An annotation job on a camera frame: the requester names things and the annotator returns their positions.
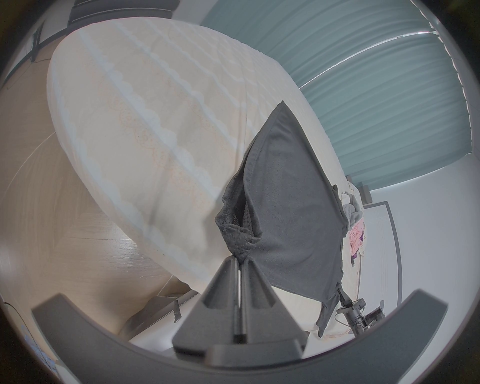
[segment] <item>gray cloth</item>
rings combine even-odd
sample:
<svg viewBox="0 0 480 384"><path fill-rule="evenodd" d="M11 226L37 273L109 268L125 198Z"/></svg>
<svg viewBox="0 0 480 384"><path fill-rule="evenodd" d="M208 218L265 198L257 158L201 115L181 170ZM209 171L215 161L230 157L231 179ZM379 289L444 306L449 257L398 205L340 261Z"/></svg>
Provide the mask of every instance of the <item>gray cloth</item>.
<svg viewBox="0 0 480 384"><path fill-rule="evenodd" d="M350 204L345 204L342 206L343 213L348 220L348 230L350 231L355 224L357 224L360 219L363 217L363 212L361 210L361 205L357 201L357 198L351 193L345 192L346 195L350 198Z"/></svg>
<svg viewBox="0 0 480 384"><path fill-rule="evenodd" d="M228 249L240 263L253 258L273 286L321 301L321 336L339 301L348 220L284 102L250 144L222 200L216 223Z"/></svg>

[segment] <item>pink clothing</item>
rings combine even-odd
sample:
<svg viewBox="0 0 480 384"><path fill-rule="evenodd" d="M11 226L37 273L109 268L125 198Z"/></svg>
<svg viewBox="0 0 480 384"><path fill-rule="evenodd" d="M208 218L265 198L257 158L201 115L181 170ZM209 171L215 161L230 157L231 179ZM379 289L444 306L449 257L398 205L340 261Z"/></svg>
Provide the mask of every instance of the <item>pink clothing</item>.
<svg viewBox="0 0 480 384"><path fill-rule="evenodd" d="M363 231L365 230L365 223L363 221L363 218L361 218L357 224L353 226L353 228L350 230L348 233L348 236L350 238L350 247L351 247L351 255L354 256L363 240Z"/></svg>

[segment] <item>cream bedsheet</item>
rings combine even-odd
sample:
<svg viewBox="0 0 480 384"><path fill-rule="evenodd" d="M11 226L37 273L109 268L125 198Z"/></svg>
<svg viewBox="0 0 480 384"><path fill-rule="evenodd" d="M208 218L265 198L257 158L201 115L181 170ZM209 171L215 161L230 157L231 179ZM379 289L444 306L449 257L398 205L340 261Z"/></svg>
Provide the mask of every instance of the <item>cream bedsheet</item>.
<svg viewBox="0 0 480 384"><path fill-rule="evenodd" d="M158 18L91 24L55 50L47 91L60 144L98 205L142 252L199 292L229 255L214 222L223 190L280 101L330 182L349 188L285 70L208 28ZM358 280L347 260L344 285L353 294ZM312 328L320 303L276 291Z"/></svg>

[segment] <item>mattress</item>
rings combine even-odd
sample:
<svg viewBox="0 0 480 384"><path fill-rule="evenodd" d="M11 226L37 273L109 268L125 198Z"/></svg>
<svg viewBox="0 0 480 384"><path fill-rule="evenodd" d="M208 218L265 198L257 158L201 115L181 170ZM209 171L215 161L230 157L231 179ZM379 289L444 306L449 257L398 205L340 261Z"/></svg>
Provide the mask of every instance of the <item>mattress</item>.
<svg viewBox="0 0 480 384"><path fill-rule="evenodd" d="M230 255L214 221L225 186L278 103L294 113L330 183L349 190L285 70L205 27L160 18L88 25L56 48L47 95L59 142L98 205L199 292ZM346 259L343 284L353 297L358 280ZM314 327L319 302L276 292L304 329Z"/></svg>

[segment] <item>curtain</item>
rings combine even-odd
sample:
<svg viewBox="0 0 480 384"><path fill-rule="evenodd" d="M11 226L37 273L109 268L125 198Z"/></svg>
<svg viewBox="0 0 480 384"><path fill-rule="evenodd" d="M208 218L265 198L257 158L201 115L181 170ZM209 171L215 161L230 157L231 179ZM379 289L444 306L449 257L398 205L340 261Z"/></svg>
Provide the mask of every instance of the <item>curtain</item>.
<svg viewBox="0 0 480 384"><path fill-rule="evenodd" d="M409 180L471 152L458 74L409 0L219 0L202 25L285 68L356 185Z"/></svg>

